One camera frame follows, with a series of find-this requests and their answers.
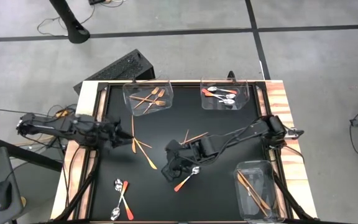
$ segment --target black stand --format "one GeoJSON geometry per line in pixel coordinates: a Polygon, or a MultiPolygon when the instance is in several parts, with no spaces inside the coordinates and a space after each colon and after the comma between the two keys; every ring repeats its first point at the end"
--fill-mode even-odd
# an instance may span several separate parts
{"type": "Polygon", "coordinates": [[[78,22],[66,0],[49,0],[62,21],[65,23],[68,32],[68,40],[73,44],[81,44],[89,39],[90,33],[78,22]]]}
{"type": "Polygon", "coordinates": [[[8,142],[4,142],[0,140],[0,147],[6,147],[10,156],[24,160],[31,164],[41,166],[47,169],[51,169],[57,172],[62,171],[62,163],[57,162],[51,158],[46,156],[41,156],[35,152],[31,152],[15,145],[9,144],[8,142]]]}

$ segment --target black floor stripe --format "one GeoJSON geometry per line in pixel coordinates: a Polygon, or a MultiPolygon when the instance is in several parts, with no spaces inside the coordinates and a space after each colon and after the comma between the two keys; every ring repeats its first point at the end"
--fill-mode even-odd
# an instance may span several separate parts
{"type": "MultiPolygon", "coordinates": [[[[222,29],[188,29],[188,30],[161,30],[145,32],[121,32],[91,34],[92,39],[114,37],[158,37],[164,35],[191,35],[191,34],[238,34],[247,32],[296,32],[317,30],[352,30],[358,29],[358,25],[340,26],[311,26],[311,27],[265,27],[265,28],[222,28],[222,29]]],[[[65,40],[65,36],[27,36],[27,37],[0,37],[0,42],[33,41],[33,40],[65,40]]]]}
{"type": "Polygon", "coordinates": [[[308,26],[308,27],[266,27],[266,28],[258,28],[258,31],[259,32],[294,32],[294,31],[349,30],[349,29],[358,29],[358,25],[308,26]]]}
{"type": "Polygon", "coordinates": [[[264,52],[264,48],[262,47],[262,41],[260,40],[259,31],[258,31],[258,27],[256,24],[255,14],[254,14],[254,10],[252,9],[251,1],[246,0],[246,4],[247,4],[249,20],[251,23],[252,33],[253,33],[254,39],[255,39],[256,50],[258,52],[259,61],[262,65],[262,72],[263,72],[264,78],[266,80],[270,80],[270,73],[269,73],[269,69],[267,68],[265,52],[264,52]]]}
{"type": "MultiPolygon", "coordinates": [[[[146,32],[121,32],[110,34],[91,34],[92,39],[112,37],[155,37],[165,35],[191,35],[191,34],[238,34],[252,32],[251,28],[225,28],[225,29],[188,29],[188,30],[162,30],[146,32]]],[[[64,40],[65,36],[32,36],[32,37],[0,37],[0,42],[32,41],[32,40],[64,40]]]]}

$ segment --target utensil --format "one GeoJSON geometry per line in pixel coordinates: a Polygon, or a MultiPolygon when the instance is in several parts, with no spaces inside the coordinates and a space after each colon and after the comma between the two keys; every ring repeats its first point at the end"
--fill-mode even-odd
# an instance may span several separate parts
{"type": "Polygon", "coordinates": [[[226,92],[226,93],[233,93],[233,94],[237,94],[237,91],[236,90],[223,90],[223,89],[219,89],[217,88],[216,86],[211,86],[211,87],[208,87],[207,89],[208,91],[223,91],[223,92],[226,92]]]}
{"type": "Polygon", "coordinates": [[[121,196],[119,197],[119,201],[118,201],[118,206],[116,208],[114,208],[111,212],[111,220],[116,220],[120,214],[120,209],[119,209],[119,205],[121,204],[121,200],[124,201],[125,204],[125,209],[127,212],[127,216],[129,220],[133,220],[134,219],[134,215],[132,214],[131,210],[129,209],[129,206],[124,198],[124,193],[126,191],[128,187],[128,181],[124,181],[124,183],[122,183],[122,180],[120,179],[116,179],[114,181],[114,188],[121,193],[121,196]]]}
{"type": "MultiPolygon", "coordinates": [[[[149,99],[150,96],[156,95],[156,94],[158,93],[159,89],[160,89],[159,87],[155,87],[155,89],[154,89],[148,96],[146,96],[145,99],[147,100],[147,99],[149,99]]],[[[142,100],[140,103],[138,103],[138,104],[134,107],[134,109],[136,109],[138,106],[140,106],[144,101],[145,101],[145,100],[142,100]]]]}
{"type": "MultiPolygon", "coordinates": [[[[157,101],[159,98],[161,98],[161,97],[164,95],[164,93],[165,93],[165,89],[162,89],[162,90],[160,91],[160,93],[157,95],[157,97],[154,99],[153,103],[154,103],[155,101],[157,101]]],[[[150,107],[151,107],[152,105],[153,105],[152,103],[149,104],[149,106],[146,108],[146,110],[143,112],[143,114],[145,114],[145,113],[150,109],[150,107]]]]}
{"type": "Polygon", "coordinates": [[[220,103],[224,103],[226,105],[233,105],[234,103],[236,103],[234,100],[232,99],[223,99],[223,100],[219,100],[220,103]]]}
{"type": "Polygon", "coordinates": [[[144,145],[144,146],[146,146],[146,147],[149,147],[149,148],[153,148],[153,147],[151,147],[151,146],[149,146],[148,144],[146,144],[146,143],[142,143],[141,141],[139,141],[139,140],[137,140],[139,143],[141,143],[142,145],[144,145]]]}
{"type": "Polygon", "coordinates": [[[189,134],[189,129],[187,129],[187,132],[186,132],[186,135],[185,135],[185,140],[183,140],[183,142],[186,142],[188,134],[189,134]]]}
{"type": "Polygon", "coordinates": [[[174,188],[174,190],[175,190],[176,192],[178,192],[179,189],[183,186],[183,184],[185,184],[186,181],[187,181],[192,175],[198,174],[199,172],[200,172],[200,167],[193,167],[192,170],[191,170],[191,174],[190,174],[188,177],[186,177],[186,179],[183,180],[180,184],[178,184],[178,185],[174,188]]]}
{"type": "MultiPolygon", "coordinates": [[[[135,139],[134,115],[132,115],[132,138],[135,139]]],[[[136,154],[135,141],[132,139],[132,152],[136,154]]]]}
{"type": "Polygon", "coordinates": [[[200,134],[199,136],[193,137],[193,138],[191,138],[191,139],[189,139],[189,140],[187,140],[187,141],[184,141],[184,142],[182,142],[182,143],[180,143],[180,144],[186,144],[186,143],[188,143],[188,142],[191,142],[192,140],[201,138],[201,137],[203,137],[203,136],[206,135],[206,134],[208,134],[208,132],[206,132],[206,133],[204,133],[204,134],[200,134]]]}
{"type": "MultiPolygon", "coordinates": [[[[118,192],[121,192],[122,190],[122,181],[120,179],[116,179],[114,181],[114,189],[116,189],[118,192]]],[[[119,197],[119,201],[118,201],[118,205],[117,207],[115,207],[112,211],[111,211],[111,216],[110,216],[110,219],[112,221],[115,221],[117,220],[117,218],[119,217],[120,215],[120,209],[119,209],[119,205],[121,204],[121,197],[119,197]]]]}
{"type": "Polygon", "coordinates": [[[244,177],[244,175],[242,175],[242,173],[237,170],[237,172],[240,174],[240,176],[242,177],[242,179],[246,182],[246,184],[249,186],[249,188],[251,188],[251,190],[256,194],[256,196],[258,197],[258,199],[260,200],[262,206],[266,209],[270,210],[269,205],[267,205],[267,203],[262,199],[262,197],[256,192],[256,190],[254,189],[254,187],[249,183],[249,181],[246,179],[246,177],[244,177]]]}
{"type": "Polygon", "coordinates": [[[259,209],[261,209],[261,211],[263,212],[263,214],[267,216],[267,213],[265,212],[264,208],[260,205],[259,201],[255,198],[254,194],[252,194],[249,189],[247,188],[246,183],[244,182],[244,180],[242,179],[242,177],[240,176],[240,174],[237,174],[237,179],[239,180],[239,182],[244,186],[245,189],[247,189],[248,193],[251,194],[252,199],[254,199],[254,202],[256,205],[258,205],[259,209]]]}
{"type": "Polygon", "coordinates": [[[215,97],[218,97],[221,100],[223,100],[222,97],[225,97],[227,99],[234,99],[236,97],[236,94],[233,94],[233,93],[229,93],[229,94],[226,94],[226,95],[219,95],[219,94],[211,93],[207,89],[203,89],[202,91],[205,94],[205,96],[215,96],[215,97]]]}
{"type": "Polygon", "coordinates": [[[135,99],[135,100],[144,100],[146,102],[150,102],[150,103],[155,103],[158,106],[165,106],[165,101],[154,101],[154,100],[148,100],[145,98],[141,98],[141,97],[137,97],[137,96],[129,96],[131,99],[135,99]]]}
{"type": "Polygon", "coordinates": [[[147,156],[146,152],[144,152],[142,146],[140,145],[140,143],[135,139],[136,144],[140,147],[140,150],[143,152],[144,156],[146,157],[146,159],[148,160],[150,166],[153,169],[157,169],[157,167],[154,165],[154,163],[152,162],[152,160],[147,156]]]}

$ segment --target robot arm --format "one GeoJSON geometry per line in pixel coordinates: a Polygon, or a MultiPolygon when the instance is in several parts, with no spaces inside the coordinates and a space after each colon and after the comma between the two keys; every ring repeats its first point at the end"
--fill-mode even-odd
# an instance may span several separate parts
{"type": "Polygon", "coordinates": [[[109,141],[112,147],[132,143],[132,136],[122,130],[119,121],[97,122],[94,117],[84,114],[44,117],[27,113],[21,117],[16,129],[21,136],[49,134],[92,148],[102,147],[106,141],[109,141]]]}
{"type": "Polygon", "coordinates": [[[182,172],[190,173],[193,166],[212,164],[228,147],[255,137],[262,137],[269,146],[281,149],[286,144],[286,133],[278,116],[264,116],[222,136],[206,136],[183,146],[172,140],[165,147],[168,163],[161,172],[171,182],[182,172]]]}

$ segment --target computer mouse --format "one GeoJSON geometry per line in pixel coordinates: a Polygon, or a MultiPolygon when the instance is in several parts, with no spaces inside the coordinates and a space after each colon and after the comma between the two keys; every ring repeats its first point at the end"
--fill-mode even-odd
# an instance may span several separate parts
{"type": "Polygon", "coordinates": [[[6,210],[12,203],[12,184],[8,180],[0,182],[0,211],[6,210]]]}

